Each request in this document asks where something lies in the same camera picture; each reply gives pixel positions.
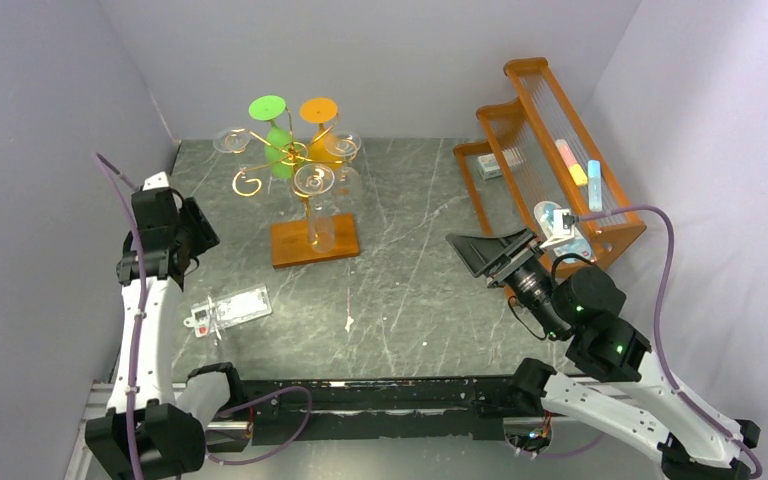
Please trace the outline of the green plastic wine glass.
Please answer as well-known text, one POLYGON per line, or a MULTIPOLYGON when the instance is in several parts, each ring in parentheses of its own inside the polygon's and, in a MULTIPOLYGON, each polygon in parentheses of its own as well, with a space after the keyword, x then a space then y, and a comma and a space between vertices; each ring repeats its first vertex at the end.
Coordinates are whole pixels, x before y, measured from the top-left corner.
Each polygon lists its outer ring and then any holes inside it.
POLYGON ((278 95, 260 96, 250 103, 248 113, 253 120, 269 124, 265 137, 253 132, 250 135, 264 145, 266 161, 272 174, 279 179, 291 179, 294 166, 288 159, 288 148, 293 146, 294 137, 290 130, 277 123, 282 115, 289 114, 285 99, 278 95))

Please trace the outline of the orange plastic wine glass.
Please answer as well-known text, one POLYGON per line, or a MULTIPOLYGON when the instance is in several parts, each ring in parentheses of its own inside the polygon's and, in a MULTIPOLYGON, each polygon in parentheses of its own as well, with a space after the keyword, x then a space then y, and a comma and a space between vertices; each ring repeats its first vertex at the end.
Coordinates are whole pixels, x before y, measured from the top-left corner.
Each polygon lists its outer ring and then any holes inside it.
POLYGON ((328 97, 311 98, 300 106, 299 115, 305 122, 317 126, 317 131, 307 144, 306 157, 313 163, 337 168, 341 158, 329 153, 326 148, 333 137, 332 130, 339 115, 337 103, 328 97))

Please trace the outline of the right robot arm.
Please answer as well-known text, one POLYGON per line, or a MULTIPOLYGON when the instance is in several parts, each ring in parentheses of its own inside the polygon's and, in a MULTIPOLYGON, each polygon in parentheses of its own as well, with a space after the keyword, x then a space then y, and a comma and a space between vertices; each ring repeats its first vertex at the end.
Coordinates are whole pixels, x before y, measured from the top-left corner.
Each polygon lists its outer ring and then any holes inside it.
POLYGON ((450 233, 446 240, 473 277, 485 278, 490 288, 509 288, 510 308, 528 310, 546 339, 567 342, 565 356, 580 372, 634 401, 618 401, 526 358, 508 383, 516 411, 574 418, 658 462, 668 479, 762 475, 753 452, 759 426, 726 417, 679 381, 660 349, 621 318, 626 296, 600 267, 585 262, 557 280, 528 228, 501 237, 450 233))

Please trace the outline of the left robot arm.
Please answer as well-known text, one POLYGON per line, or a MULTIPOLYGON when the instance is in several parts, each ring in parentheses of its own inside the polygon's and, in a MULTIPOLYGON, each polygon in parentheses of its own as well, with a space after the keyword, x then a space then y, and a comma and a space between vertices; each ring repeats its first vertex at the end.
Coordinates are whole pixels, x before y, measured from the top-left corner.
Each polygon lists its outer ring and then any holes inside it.
POLYGON ((230 362, 194 369, 176 394, 171 329, 191 262, 219 243, 194 198, 171 187, 131 197, 132 226, 117 265, 125 324, 120 364, 105 413, 87 422, 85 442, 113 479, 171 479, 200 470, 206 430, 246 405, 230 362))

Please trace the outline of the orange wooden shelf rack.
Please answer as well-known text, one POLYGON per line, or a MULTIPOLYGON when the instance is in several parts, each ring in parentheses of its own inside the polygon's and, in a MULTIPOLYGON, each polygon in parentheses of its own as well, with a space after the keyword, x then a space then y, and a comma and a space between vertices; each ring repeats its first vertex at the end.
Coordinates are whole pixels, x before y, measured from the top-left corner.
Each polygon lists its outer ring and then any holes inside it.
POLYGON ((603 210, 631 201, 543 57, 508 61, 503 71, 515 91, 511 101, 477 109, 484 139, 456 146, 453 154, 479 225, 487 235, 527 226, 543 236, 533 214, 544 200, 586 214, 588 187, 574 184, 555 147, 565 139, 584 171, 590 159, 601 163, 603 210), (478 190, 476 157, 492 153, 504 185, 498 193, 478 190))

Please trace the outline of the flat blister pack on table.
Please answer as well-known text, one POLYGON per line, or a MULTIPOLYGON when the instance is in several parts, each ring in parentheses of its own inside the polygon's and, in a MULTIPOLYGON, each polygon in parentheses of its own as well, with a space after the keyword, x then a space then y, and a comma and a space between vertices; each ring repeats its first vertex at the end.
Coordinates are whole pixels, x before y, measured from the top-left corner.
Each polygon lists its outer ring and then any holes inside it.
MULTIPOLYGON (((258 320, 273 313, 268 289, 265 284, 258 284, 228 295, 213 297, 213 299, 218 304, 219 323, 222 331, 246 322, 258 320)), ((183 325, 191 329, 198 338, 201 337, 196 330, 197 325, 193 319, 193 313, 204 302, 193 304, 190 307, 190 315, 183 320, 183 325)))

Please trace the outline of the small white box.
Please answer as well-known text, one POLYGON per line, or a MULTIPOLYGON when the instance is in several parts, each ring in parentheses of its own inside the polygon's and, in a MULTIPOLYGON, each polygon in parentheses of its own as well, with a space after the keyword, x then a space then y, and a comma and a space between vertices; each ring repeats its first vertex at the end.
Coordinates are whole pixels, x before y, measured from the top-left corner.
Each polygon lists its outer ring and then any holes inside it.
POLYGON ((479 155, 476 157, 476 165, 480 177, 483 180, 490 180, 502 176, 501 167, 492 153, 479 155))

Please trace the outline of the pink yellow highlighter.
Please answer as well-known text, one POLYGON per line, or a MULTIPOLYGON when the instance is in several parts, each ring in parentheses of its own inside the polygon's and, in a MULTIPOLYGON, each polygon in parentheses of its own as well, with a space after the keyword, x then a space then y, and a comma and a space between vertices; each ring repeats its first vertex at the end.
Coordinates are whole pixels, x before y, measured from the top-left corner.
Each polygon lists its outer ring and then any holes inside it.
POLYGON ((565 139, 556 139, 554 144, 574 184, 578 187, 586 186, 588 184, 587 174, 579 164, 568 142, 565 139))

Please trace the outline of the light blue highlighter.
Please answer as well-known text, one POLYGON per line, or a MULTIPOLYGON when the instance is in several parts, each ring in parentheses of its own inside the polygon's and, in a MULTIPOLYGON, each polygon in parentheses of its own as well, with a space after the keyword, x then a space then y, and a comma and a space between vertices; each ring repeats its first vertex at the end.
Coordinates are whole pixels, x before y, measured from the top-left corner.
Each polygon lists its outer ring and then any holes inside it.
POLYGON ((591 212, 603 211, 601 163, 590 159, 587 163, 588 208, 591 212))

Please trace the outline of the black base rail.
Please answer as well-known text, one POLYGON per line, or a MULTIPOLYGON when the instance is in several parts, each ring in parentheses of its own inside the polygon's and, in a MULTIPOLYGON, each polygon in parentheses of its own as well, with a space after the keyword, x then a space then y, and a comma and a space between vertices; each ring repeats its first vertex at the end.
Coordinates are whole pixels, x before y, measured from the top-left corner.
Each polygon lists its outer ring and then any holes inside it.
POLYGON ((263 404, 231 414, 253 421, 252 442, 469 437, 495 441, 505 429, 543 416, 507 375, 366 380, 246 380, 246 399, 263 404))

